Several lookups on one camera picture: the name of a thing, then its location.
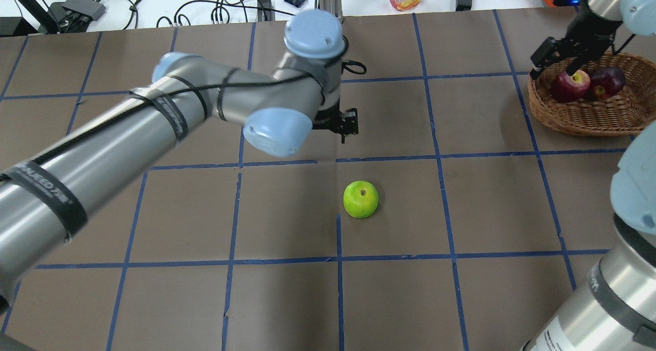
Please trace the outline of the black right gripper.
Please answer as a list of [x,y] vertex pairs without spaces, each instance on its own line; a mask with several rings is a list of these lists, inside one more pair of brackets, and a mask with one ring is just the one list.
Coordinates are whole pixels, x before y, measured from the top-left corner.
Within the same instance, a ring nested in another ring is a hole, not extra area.
[[590,8],[580,8],[563,38],[546,38],[531,55],[532,80],[537,80],[545,68],[566,59],[571,58],[564,70],[568,76],[573,76],[588,62],[600,59],[613,45],[622,23],[623,20],[600,17]]

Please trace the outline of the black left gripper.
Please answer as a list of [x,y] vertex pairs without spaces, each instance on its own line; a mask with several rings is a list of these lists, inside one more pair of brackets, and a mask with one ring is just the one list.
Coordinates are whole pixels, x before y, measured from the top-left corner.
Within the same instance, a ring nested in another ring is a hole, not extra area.
[[331,131],[340,136],[359,134],[358,108],[340,110],[340,101],[319,110],[313,120],[314,131]]

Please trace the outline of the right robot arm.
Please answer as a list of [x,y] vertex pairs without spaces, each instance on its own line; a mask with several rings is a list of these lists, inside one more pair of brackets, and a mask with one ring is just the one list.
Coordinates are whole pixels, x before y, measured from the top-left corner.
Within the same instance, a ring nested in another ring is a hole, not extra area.
[[[569,60],[599,59],[620,26],[654,35],[654,0],[581,0],[564,38],[531,56],[531,82]],[[654,350],[654,124],[623,154],[610,186],[617,242],[523,350]]]

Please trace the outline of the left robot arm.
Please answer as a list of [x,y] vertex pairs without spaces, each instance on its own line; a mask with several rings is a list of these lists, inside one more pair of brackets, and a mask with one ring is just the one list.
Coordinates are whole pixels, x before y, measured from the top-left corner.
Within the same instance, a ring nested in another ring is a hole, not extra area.
[[357,134],[358,111],[339,109],[347,52],[341,20],[324,10],[301,12],[286,22],[284,42],[269,76],[167,53],[150,85],[3,171],[2,312],[28,270],[209,118],[239,125],[254,148],[281,159],[298,153],[312,130]]

